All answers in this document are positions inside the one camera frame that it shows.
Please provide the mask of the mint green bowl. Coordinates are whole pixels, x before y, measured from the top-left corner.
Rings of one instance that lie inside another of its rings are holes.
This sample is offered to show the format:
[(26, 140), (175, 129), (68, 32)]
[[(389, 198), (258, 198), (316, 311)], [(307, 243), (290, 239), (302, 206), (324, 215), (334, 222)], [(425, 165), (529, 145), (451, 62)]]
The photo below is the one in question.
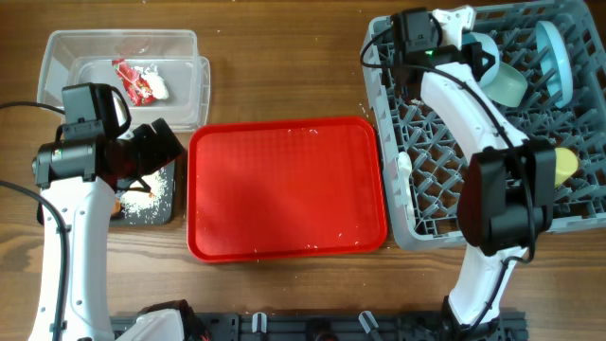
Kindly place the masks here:
[(520, 71), (500, 62), (496, 76), (487, 85), (482, 86), (482, 90), (492, 101), (513, 108), (521, 104), (527, 87), (527, 80)]

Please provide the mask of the orange carrot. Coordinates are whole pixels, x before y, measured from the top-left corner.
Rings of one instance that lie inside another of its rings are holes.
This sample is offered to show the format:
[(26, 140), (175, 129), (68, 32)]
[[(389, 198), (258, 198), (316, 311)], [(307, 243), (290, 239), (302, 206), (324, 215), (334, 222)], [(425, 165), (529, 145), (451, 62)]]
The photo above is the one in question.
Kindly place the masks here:
[(121, 203), (118, 200), (115, 200), (112, 216), (116, 216), (121, 211)]

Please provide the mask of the red snack wrapper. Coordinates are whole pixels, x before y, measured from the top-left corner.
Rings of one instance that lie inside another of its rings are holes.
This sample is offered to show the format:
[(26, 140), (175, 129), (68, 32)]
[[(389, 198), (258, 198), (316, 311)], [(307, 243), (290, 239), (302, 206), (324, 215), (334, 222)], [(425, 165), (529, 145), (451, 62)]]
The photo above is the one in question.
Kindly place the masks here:
[(149, 83), (142, 73), (129, 66), (124, 59), (112, 60), (112, 66), (134, 106), (143, 106), (156, 101)]

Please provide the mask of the white tissue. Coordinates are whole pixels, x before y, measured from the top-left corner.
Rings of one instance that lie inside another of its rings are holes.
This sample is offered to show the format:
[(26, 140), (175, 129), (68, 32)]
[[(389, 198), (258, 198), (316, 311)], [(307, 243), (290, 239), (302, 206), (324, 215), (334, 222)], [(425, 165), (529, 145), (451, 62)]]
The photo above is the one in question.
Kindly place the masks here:
[(169, 90), (165, 84), (164, 79), (159, 75), (157, 65), (151, 64), (144, 68), (142, 66), (136, 66), (134, 68), (140, 75), (141, 78), (147, 83), (151, 90), (151, 95), (155, 99), (168, 99)]

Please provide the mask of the light blue plate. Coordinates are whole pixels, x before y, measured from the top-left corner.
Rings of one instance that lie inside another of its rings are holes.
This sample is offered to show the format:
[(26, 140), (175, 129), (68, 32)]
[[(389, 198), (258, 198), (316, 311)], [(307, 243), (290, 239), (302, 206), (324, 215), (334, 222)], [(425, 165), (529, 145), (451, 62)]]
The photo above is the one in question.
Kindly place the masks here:
[(573, 95), (573, 76), (569, 55), (563, 36), (558, 28), (549, 21), (539, 21), (535, 26), (536, 46), (539, 53), (546, 52), (540, 58), (540, 67), (546, 76), (553, 71), (545, 82), (547, 92), (553, 104), (562, 108)]

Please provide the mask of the yellow plastic cup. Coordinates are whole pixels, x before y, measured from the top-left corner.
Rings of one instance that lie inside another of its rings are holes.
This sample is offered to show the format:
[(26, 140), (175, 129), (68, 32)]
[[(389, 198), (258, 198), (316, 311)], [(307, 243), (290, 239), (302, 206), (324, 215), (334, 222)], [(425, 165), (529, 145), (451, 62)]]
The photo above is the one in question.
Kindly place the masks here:
[(576, 154), (567, 148), (558, 147), (555, 152), (555, 187), (557, 188), (579, 169), (579, 160)]

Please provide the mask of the white plastic spoon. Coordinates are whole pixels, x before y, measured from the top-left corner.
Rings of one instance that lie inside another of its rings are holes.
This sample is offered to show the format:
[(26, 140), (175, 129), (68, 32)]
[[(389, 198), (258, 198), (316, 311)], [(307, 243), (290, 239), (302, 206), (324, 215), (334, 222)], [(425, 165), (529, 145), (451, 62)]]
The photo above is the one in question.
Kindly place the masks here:
[(402, 177), (401, 191), (406, 221), (410, 226), (415, 227), (417, 221), (415, 217), (415, 210), (410, 185), (413, 164), (409, 154), (406, 152), (400, 152), (398, 155), (398, 171), (399, 175)]

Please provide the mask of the light blue rice bowl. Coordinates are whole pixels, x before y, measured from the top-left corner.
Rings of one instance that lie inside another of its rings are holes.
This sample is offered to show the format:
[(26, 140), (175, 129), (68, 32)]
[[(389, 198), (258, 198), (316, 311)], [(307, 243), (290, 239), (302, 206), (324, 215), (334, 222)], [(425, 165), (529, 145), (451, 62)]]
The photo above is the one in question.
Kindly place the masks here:
[(480, 87), (491, 83), (495, 79), (500, 67), (500, 54), (496, 42), (488, 34), (470, 32), (462, 36), (462, 43), (463, 45), (479, 43), (482, 49), (482, 53), (479, 54), (481, 67), (478, 71), (474, 71), (473, 74)]

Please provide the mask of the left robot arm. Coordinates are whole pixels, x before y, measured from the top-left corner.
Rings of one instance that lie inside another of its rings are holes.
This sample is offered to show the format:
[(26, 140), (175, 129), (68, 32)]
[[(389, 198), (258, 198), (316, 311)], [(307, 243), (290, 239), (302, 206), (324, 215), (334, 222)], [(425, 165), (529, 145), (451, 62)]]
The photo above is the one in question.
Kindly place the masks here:
[(107, 240), (116, 192), (184, 153), (168, 123), (141, 124), (105, 83), (62, 90), (62, 138), (32, 163), (42, 198), (44, 253), (33, 340), (112, 340), (107, 304)]

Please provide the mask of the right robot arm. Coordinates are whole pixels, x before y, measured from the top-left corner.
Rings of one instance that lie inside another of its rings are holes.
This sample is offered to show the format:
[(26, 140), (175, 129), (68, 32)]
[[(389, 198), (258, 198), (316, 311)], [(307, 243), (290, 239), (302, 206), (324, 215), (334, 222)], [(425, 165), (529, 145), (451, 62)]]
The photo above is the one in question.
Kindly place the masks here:
[(418, 83), (420, 98), (437, 113), (463, 152), (468, 171), (456, 207), (467, 243), (453, 290), (445, 297), (443, 340), (487, 338), (499, 329), (499, 305), (518, 263), (530, 263), (539, 235), (553, 220), (556, 152), (546, 140), (513, 127), (482, 92), (479, 81), (497, 65), (481, 43), (463, 41), (475, 13), (391, 16), (392, 70)]

